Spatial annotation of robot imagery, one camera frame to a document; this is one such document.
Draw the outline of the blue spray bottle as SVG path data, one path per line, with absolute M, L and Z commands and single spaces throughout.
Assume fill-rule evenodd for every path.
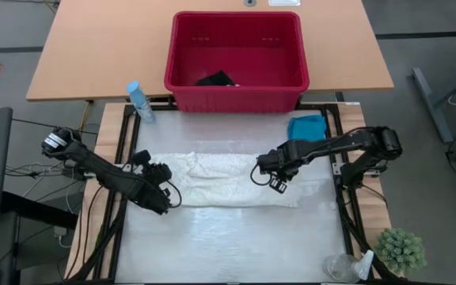
M 128 83 L 126 91 L 129 94 L 130 102 L 135 107 L 135 110 L 141 119 L 146 123 L 153 123 L 155 121 L 154 112 L 145 93 L 141 89 L 139 82 L 133 81 Z

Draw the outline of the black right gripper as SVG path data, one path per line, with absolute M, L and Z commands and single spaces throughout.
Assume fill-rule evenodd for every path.
M 284 150 L 271 150 L 268 154 L 258 156 L 256 165 L 261 174 L 270 176 L 269 187 L 283 194 L 287 189 L 287 182 L 298 174 L 302 159 L 291 157 Z

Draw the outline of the black aluminium table frame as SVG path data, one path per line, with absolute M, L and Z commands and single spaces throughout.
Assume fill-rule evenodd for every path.
M 319 110 L 326 117 L 327 133 L 338 135 L 348 127 L 365 125 L 358 102 L 304 102 L 299 111 Z M 140 119 L 129 103 L 108 103 L 94 152 L 111 162 L 125 162 L 133 154 Z M 359 198 L 355 191 L 336 195 L 344 206 L 343 213 L 352 219 L 342 226 L 346 250 L 361 257 L 376 235 L 390 227 L 390 217 L 383 202 Z M 126 212 L 127 200 L 115 192 L 103 194 L 96 181 L 86 184 L 82 213 L 74 235 L 62 285 L 113 285 L 124 222 L 117 218 Z

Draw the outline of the small green potted plant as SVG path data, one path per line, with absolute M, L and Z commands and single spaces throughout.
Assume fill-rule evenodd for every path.
M 400 228 L 384 229 L 377 237 L 374 252 L 396 275 L 408 275 L 427 265 L 423 240 Z

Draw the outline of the blue cloth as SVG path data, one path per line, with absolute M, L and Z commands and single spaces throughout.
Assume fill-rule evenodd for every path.
M 325 138 L 326 123 L 321 115 L 293 117 L 287 126 L 289 139 L 318 141 Z

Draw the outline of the large red plastic bin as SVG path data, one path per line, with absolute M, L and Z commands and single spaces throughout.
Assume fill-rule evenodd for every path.
M 196 86 L 220 70 L 238 86 Z M 299 16 L 177 13 L 164 85 L 183 112 L 292 111 L 310 85 Z

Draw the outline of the light wooden desk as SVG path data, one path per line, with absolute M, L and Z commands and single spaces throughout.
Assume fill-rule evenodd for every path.
M 244 0 L 61 0 L 27 98 L 120 99 L 132 81 L 147 96 L 165 96 L 174 15 L 244 10 Z M 301 0 L 294 12 L 310 90 L 393 88 L 362 0 Z

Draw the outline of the grey metal table leg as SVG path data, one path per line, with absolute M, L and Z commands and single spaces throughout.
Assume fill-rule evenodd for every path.
M 435 127 L 441 140 L 444 143 L 451 143 L 453 135 L 447 124 L 447 119 L 443 111 L 443 105 L 448 97 L 456 93 L 456 75 L 451 75 L 446 79 L 445 87 L 440 90 L 433 90 L 423 71 L 419 67 L 412 69 L 412 78 L 420 92 L 422 99 L 427 105 L 427 109 L 434 121 Z

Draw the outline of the clear plastic cup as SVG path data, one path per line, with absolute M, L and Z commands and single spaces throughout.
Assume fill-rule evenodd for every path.
M 327 257 L 323 267 L 328 276 L 341 283 L 357 283 L 368 280 L 374 252 L 368 250 L 361 260 L 349 254 Z

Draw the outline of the black garment with white tag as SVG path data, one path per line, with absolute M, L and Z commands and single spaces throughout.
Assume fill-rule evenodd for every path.
M 196 86 L 238 86 L 223 70 L 201 78 Z

